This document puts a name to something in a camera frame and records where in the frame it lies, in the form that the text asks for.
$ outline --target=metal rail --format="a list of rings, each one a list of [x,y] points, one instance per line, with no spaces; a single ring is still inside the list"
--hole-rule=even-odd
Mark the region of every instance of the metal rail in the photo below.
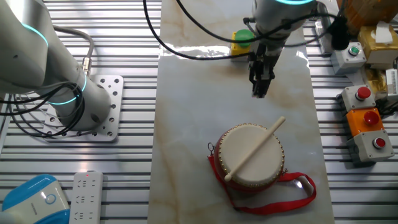
[[[105,174],[102,223],[145,224],[159,45],[145,22],[142,2],[45,3],[55,25],[93,36],[96,48],[92,74],[124,77],[119,140],[114,144],[49,144],[24,135],[10,123],[0,155],[0,206],[8,192],[38,174],[54,175],[70,198],[74,173],[98,170]],[[148,3],[152,22],[159,32],[161,0]],[[315,36],[313,22],[305,23],[304,33],[306,39]],[[68,50],[81,61],[88,42],[59,35]],[[336,224],[397,223],[398,156],[372,168],[352,169],[346,133],[334,100],[351,83],[346,77],[334,74],[329,58],[320,55],[317,42],[309,45],[307,52]],[[41,112],[35,115],[45,118]],[[398,152],[398,122],[387,118],[384,125]]]

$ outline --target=marble surface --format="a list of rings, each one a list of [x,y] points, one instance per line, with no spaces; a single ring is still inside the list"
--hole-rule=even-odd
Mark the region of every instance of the marble surface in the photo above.
[[[244,28],[251,1],[182,1],[192,16],[224,37]],[[229,52],[195,27],[174,0],[162,1],[161,38],[185,54],[220,56]],[[297,30],[288,42],[304,41]],[[284,49],[264,99],[251,98],[248,67],[229,60],[200,62],[162,52],[159,61],[148,223],[334,223],[325,162],[305,47]],[[239,123],[271,126],[285,150],[289,172],[309,175],[316,199],[305,208],[258,216],[235,211],[207,159],[207,143],[217,142]],[[277,184],[259,195],[234,194],[238,206],[258,207],[297,200],[311,189],[305,181]]]

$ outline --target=green object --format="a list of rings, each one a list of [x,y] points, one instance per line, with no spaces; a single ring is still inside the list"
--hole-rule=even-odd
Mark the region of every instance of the green object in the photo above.
[[[253,33],[248,29],[241,29],[237,31],[235,34],[235,40],[249,40],[252,39],[253,37],[254,37]],[[251,43],[243,43],[239,44],[239,46],[241,46],[242,48],[246,48],[249,47],[250,44]]]
[[[359,54],[359,48],[357,47],[351,47],[348,51],[348,53],[352,56],[357,56]]]

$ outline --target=red button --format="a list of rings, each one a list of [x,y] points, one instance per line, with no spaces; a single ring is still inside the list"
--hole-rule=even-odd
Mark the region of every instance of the red button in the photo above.
[[[373,145],[374,145],[374,147],[381,149],[384,146],[386,146],[386,141],[382,138],[377,138],[373,141]]]
[[[363,120],[367,125],[375,125],[380,121],[380,117],[376,112],[368,111],[363,116]]]
[[[358,89],[356,94],[360,100],[365,100],[366,98],[369,98],[371,96],[371,90],[366,87],[361,87]]]

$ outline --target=power strip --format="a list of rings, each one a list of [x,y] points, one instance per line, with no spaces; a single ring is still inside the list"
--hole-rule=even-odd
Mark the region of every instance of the power strip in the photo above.
[[[75,174],[69,224],[100,223],[102,183],[103,174],[101,172]]]

